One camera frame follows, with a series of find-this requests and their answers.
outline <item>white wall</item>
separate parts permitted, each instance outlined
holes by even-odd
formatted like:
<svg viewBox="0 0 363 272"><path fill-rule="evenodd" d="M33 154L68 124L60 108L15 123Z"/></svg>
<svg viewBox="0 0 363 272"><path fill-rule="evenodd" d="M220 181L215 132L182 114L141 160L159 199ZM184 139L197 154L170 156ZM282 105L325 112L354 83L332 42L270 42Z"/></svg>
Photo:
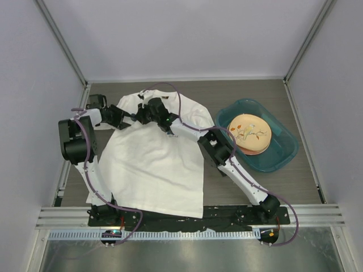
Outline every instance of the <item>white wall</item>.
<svg viewBox="0 0 363 272"><path fill-rule="evenodd" d="M0 25L0 271L24 272L60 174L58 120L82 87L32 0L3 1Z"/></svg>
<svg viewBox="0 0 363 272"><path fill-rule="evenodd" d="M363 1L337 1L290 85L322 177L363 256Z"/></svg>
<svg viewBox="0 0 363 272"><path fill-rule="evenodd" d="M283 77L324 0L45 0L88 80Z"/></svg>

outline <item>white cloth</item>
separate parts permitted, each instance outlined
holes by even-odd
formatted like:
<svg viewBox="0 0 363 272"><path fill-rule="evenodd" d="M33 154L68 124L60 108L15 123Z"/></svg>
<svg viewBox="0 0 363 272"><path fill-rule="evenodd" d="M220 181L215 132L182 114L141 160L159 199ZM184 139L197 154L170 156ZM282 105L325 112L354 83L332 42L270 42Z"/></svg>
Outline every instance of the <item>white cloth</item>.
<svg viewBox="0 0 363 272"><path fill-rule="evenodd" d="M136 113L142 100L124 96L119 108ZM176 92L145 92L161 97L169 112L178 114ZM214 125L208 110L181 95L181 117L208 128ZM157 213L202 218L204 160L198 144L168 135L156 123L115 130L100 158L100 170L117 204Z"/></svg>

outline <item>plastic bin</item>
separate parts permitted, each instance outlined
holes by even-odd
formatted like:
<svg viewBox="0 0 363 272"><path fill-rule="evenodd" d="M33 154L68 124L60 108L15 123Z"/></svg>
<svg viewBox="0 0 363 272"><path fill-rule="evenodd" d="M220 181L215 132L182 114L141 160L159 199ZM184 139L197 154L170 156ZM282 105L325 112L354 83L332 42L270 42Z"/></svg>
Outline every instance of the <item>plastic bin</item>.
<svg viewBox="0 0 363 272"><path fill-rule="evenodd" d="M291 161L299 150L296 138L260 103L253 99L240 99L225 109L221 109L216 117L216 125L227 128L234 117L240 114L253 114L265 120L271 128L272 137L269 147L259 155L245 155L237 149L238 155L254 170L273 172ZM233 144L227 133L226 138Z"/></svg>

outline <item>robotic arm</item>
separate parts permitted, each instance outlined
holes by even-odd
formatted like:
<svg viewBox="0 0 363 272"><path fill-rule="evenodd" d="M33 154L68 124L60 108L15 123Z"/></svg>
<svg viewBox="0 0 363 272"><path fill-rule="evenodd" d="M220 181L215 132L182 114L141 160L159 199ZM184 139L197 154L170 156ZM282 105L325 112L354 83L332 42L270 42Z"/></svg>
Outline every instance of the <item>robotic arm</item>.
<svg viewBox="0 0 363 272"><path fill-rule="evenodd" d="M88 176L94 189L106 201L116 204L112 192L108 189L100 174L96 156L97 144L93 127L104 122L117 129L127 128L130 125L123 122L124 117L131 117L132 120L139 121L142 124L156 122L164 132L170 132L180 137L187 137L197 142L206 162L216 167L223 175L229 176L238 185L254 206L256 215L262 222L267 222L276 215L280 207L280 202L276 197L266 193L267 191L263 187L259 186L253 177L239 164L235 156L231 157L233 147L222 132L213 128L209 130L203 128L198 129L193 124L185 125L185 122L182 123L178 115L168 112L160 98L152 98L146 104L139 104L138 112L136 114L129 114L114 105L108 107L105 96L90 96L90 104L87 105L79 121L86 130L91 143L91 156L87 162ZM107 219L111 220L118 212L114 208L105 205L91 190L86 180L83 165L86 160L87 146L80 127L75 123L73 118L60 121L58 127L62 155L65 160L69 160L71 164L75 165L90 191L90 218L102 220L103 222L107 221Z"/></svg>

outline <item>stacked plate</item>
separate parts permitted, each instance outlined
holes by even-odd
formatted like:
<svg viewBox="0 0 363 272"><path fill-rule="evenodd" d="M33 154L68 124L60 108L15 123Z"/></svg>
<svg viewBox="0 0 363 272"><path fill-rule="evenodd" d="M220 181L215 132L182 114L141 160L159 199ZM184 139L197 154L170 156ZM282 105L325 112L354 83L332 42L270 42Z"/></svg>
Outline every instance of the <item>stacked plate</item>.
<svg viewBox="0 0 363 272"><path fill-rule="evenodd" d="M239 149L246 155L258 155L270 145L271 128L265 120L251 114L236 116L228 126Z"/></svg>

